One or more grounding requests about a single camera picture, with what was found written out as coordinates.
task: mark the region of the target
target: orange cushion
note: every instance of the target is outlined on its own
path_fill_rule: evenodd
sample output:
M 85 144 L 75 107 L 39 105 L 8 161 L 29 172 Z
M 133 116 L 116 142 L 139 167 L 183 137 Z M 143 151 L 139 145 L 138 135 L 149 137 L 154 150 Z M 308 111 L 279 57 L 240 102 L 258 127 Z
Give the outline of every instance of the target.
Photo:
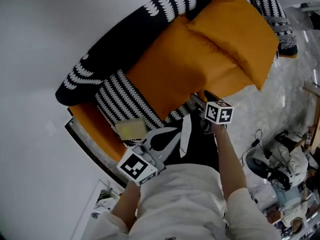
M 240 92 L 244 87 L 252 84 L 241 68 L 236 67 L 205 86 L 202 91 L 209 90 L 219 98 L 224 98 Z
M 191 93 L 239 69 L 216 44 L 190 31 L 188 22 L 185 16 L 177 17 L 126 74 L 162 120 Z M 227 83 L 224 90 L 230 94 L 238 88 Z
M 212 0 L 188 28 L 216 43 L 261 90 L 279 40 L 263 16 L 246 0 Z
M 113 160 L 119 162 L 126 147 L 94 103 L 81 103 L 69 109 L 95 143 Z

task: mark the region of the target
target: orange pillow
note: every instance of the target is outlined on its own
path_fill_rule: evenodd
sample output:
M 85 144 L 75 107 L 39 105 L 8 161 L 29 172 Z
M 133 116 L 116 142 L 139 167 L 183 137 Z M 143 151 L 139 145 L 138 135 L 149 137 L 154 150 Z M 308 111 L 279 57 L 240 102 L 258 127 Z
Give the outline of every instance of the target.
M 162 120 L 191 93 L 238 67 L 216 44 L 190 31 L 188 22 L 177 17 L 126 73 Z
M 219 98 L 224 98 L 240 92 L 243 88 L 252 84 L 252 81 L 238 66 L 212 81 L 212 83 L 207 84 L 201 91 L 208 90 Z
M 263 16 L 246 0 L 211 0 L 188 28 L 217 44 L 261 90 L 279 40 Z

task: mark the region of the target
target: yellow sponge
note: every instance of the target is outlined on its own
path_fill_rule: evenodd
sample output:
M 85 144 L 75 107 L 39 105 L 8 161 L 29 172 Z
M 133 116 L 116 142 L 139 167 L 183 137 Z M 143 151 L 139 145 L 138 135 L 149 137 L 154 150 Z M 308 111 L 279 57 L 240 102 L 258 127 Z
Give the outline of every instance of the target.
M 143 139 L 147 134 L 147 127 L 143 118 L 118 121 L 115 123 L 115 128 L 123 141 Z

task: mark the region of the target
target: white shirt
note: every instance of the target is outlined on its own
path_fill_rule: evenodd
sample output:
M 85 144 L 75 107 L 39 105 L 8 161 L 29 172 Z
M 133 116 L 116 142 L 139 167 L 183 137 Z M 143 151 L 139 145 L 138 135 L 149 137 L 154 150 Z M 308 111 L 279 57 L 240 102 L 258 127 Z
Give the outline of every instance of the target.
M 169 165 L 143 184 L 138 220 L 130 232 L 111 213 L 102 213 L 97 220 L 92 240 L 281 239 L 246 188 L 232 193 L 226 204 L 219 173 L 198 164 Z
M 289 228 L 291 222 L 296 218 L 301 218 L 303 221 L 306 220 L 306 213 L 308 210 L 308 202 L 304 201 L 301 203 L 301 198 L 295 198 L 287 202 L 284 206 L 283 211 L 283 224 Z
M 282 163 L 286 164 L 290 174 L 287 173 L 288 171 L 286 168 L 282 167 L 280 170 L 288 175 L 292 187 L 299 185 L 307 176 L 308 159 L 305 154 L 302 152 L 301 148 L 295 148 L 289 153 L 284 145 L 279 145 L 278 151 L 280 151 L 282 157 L 278 156 L 277 158 L 280 159 Z

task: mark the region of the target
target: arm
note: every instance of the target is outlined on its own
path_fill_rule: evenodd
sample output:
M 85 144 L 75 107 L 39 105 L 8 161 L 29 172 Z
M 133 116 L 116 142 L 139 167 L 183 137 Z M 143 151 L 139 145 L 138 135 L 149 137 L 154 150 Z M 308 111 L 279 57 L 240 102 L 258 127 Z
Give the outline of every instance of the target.
M 305 139 L 300 140 L 299 142 L 297 142 L 297 143 L 294 145 L 294 148 L 295 148 L 295 149 L 296 149 L 296 148 L 299 148 L 300 146 L 304 145 L 305 142 L 306 142 Z
M 305 182 L 303 182 L 302 185 L 303 185 L 303 197 L 302 197 L 302 203 L 303 203 L 303 202 L 306 202 L 308 199 L 308 189 Z
M 219 171 L 226 202 L 228 233 L 235 240 L 279 240 L 280 234 L 252 201 L 246 177 L 224 126 L 213 125 Z
M 225 200 L 236 190 L 246 188 L 246 177 L 232 146 L 226 128 L 212 125 L 219 155 L 219 171 Z
M 140 187 L 129 182 L 112 212 L 105 211 L 98 216 L 90 240 L 128 240 L 139 198 Z
M 140 187 L 129 181 L 120 200 L 111 212 L 111 214 L 121 219 L 128 229 L 133 224 L 139 199 Z

